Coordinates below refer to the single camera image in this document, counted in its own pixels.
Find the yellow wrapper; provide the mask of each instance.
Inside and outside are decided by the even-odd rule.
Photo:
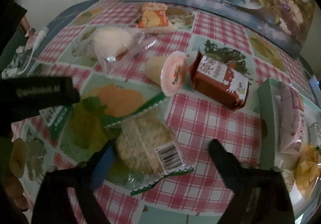
[[[301,152],[295,173],[295,183],[302,197],[308,200],[320,175],[319,152],[314,146],[308,146]]]

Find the pink package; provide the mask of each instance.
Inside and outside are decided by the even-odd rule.
[[[290,85],[281,87],[280,149],[283,153],[298,154],[308,129],[304,118],[301,95]]]

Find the brown package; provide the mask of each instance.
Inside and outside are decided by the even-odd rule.
[[[189,67],[189,73],[196,91],[213,98],[233,111],[245,106],[249,89],[248,78],[229,65],[198,52],[196,60]],[[210,77],[213,73],[216,80]]]

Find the tablecloth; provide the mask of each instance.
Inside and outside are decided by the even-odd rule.
[[[41,74],[71,76],[74,87],[82,93],[86,85],[106,75],[96,61],[79,63],[70,54],[71,49],[92,27],[106,24],[134,27],[140,17],[137,5],[122,0],[94,3],[44,47],[32,70],[40,68]],[[150,218],[160,219],[162,223],[166,218],[175,219],[175,223],[215,223],[227,208],[232,192],[225,187],[208,156],[208,142],[217,138],[239,161],[256,166],[259,164],[261,138],[258,86],[273,77],[293,84],[314,100],[301,62],[293,60],[271,42],[238,23],[205,11],[176,5],[169,7],[169,20],[178,26],[178,31],[158,35],[157,43],[148,52],[117,70],[118,79],[140,86],[152,85],[144,73],[145,63],[150,57],[181,51],[193,59],[195,53],[209,42],[219,48],[233,49],[229,58],[233,59],[236,53],[245,61],[244,72],[252,79],[249,98],[244,108],[232,112],[193,91],[187,82],[170,99],[165,119],[183,152],[194,164],[195,171],[162,179],[153,189],[136,196],[130,196],[128,190],[105,181],[94,194],[111,223],[148,223]],[[46,169],[51,165],[58,169],[74,167],[76,161],[62,151],[61,137],[56,141],[50,139],[48,128],[40,116],[14,123],[12,129],[14,138],[23,138],[30,149],[36,151],[33,158],[37,160],[27,161],[21,179],[32,208]],[[69,195],[78,222],[85,223],[71,188]]]

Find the pink lid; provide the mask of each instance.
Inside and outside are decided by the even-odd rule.
[[[187,71],[187,56],[175,51],[166,59],[160,75],[160,86],[166,96],[173,96],[182,87]]]

